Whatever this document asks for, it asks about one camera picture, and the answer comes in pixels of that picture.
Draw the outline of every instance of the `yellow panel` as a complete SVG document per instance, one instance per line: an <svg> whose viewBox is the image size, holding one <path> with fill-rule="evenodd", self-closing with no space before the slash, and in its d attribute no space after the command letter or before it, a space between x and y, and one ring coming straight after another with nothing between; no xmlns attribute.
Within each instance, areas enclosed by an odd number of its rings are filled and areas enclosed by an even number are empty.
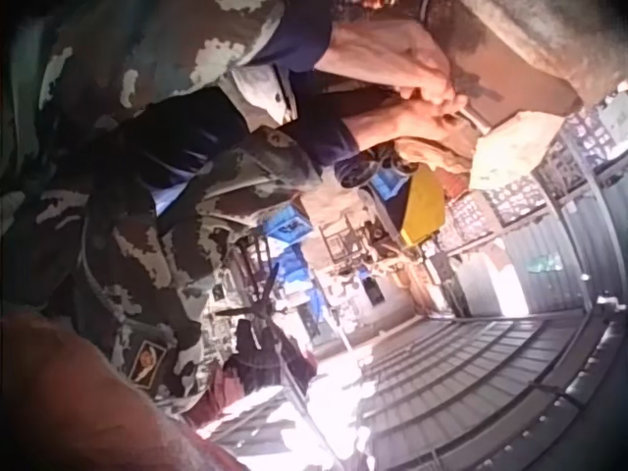
<svg viewBox="0 0 628 471"><path fill-rule="evenodd" d="M425 240L445 223L445 194L426 165L412 176L401 236L408 245Z"/></svg>

